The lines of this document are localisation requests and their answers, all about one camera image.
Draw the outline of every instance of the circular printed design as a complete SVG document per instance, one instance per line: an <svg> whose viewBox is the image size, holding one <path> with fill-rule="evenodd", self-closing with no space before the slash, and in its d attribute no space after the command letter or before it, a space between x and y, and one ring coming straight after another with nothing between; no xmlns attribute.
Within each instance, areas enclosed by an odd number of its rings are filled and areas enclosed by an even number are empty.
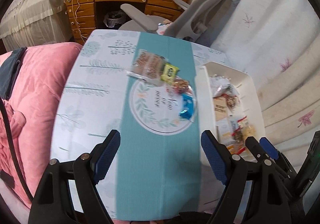
<svg viewBox="0 0 320 224"><path fill-rule="evenodd" d="M133 117L146 130L160 135L174 135L186 130L192 122L179 116L182 96L170 86L157 87L145 81L134 83L129 97Z"/></svg>

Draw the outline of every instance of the desk surface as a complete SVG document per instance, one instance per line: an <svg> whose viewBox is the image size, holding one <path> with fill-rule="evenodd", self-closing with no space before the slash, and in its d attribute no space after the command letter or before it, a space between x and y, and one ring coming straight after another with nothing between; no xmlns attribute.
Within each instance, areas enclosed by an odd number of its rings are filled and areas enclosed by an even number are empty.
<svg viewBox="0 0 320 224"><path fill-rule="evenodd" d="M182 100L170 95L165 85L151 87L127 76L138 49L168 58L192 87L195 66L209 61L229 65L224 53L185 40L136 31L93 31L61 97L51 158L75 160L118 129L120 149L97 185L112 218L161 220L180 211L211 209L221 194L212 170L201 166L198 118L194 123L180 120ZM74 206L80 211L75 190L72 184Z"/></svg>

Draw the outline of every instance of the white storage bin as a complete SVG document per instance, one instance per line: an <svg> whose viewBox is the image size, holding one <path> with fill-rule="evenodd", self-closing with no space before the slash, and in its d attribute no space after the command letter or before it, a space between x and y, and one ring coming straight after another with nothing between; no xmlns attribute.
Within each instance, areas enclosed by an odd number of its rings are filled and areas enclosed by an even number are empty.
<svg viewBox="0 0 320 224"><path fill-rule="evenodd" d="M213 77L214 75L231 79L231 84L233 84L239 92L243 114L248 117L249 123L256 130L255 138L260 140L261 137L266 136L261 107L252 78L241 71L215 62L209 62L204 66L197 67L195 83L198 99L199 136L201 136L203 131L210 130L216 138L218 137L214 104L209 82L209 77ZM210 166L202 148L200 152L202 164ZM252 160L254 158L251 156L244 159Z"/></svg>

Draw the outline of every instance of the bed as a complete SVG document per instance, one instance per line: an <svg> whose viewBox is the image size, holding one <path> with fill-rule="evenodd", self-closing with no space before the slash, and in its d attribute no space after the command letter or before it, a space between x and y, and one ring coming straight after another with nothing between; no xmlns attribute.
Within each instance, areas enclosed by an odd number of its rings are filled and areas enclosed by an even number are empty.
<svg viewBox="0 0 320 224"><path fill-rule="evenodd" d="M9 119L13 114L12 118L20 123L17 131L17 125L13 119L10 120L17 156L32 194L49 161L56 111L63 87L81 48L81 45L72 42L29 47L23 56L23 66L12 96L5 102ZM0 65L9 55L0 55ZM0 180L0 194L14 215L20 218L19 221L27 223L26 216L31 203L16 175L6 143L0 130L0 170L14 179L14 187Z"/></svg>
<svg viewBox="0 0 320 224"><path fill-rule="evenodd" d="M69 41L72 31L64 0L14 0L0 24L7 51Z"/></svg>

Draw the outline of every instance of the pink blanket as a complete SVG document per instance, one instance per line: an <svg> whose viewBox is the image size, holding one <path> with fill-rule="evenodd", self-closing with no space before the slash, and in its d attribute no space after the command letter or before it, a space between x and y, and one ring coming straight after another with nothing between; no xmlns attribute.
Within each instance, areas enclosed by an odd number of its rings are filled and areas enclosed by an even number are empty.
<svg viewBox="0 0 320 224"><path fill-rule="evenodd" d="M12 96L6 102L18 160L33 195L49 162L53 124L62 90L81 48L70 42L29 47ZM10 54L0 55L0 65ZM7 140L2 136L3 130L0 129L0 168L14 177L14 191L30 207Z"/></svg>

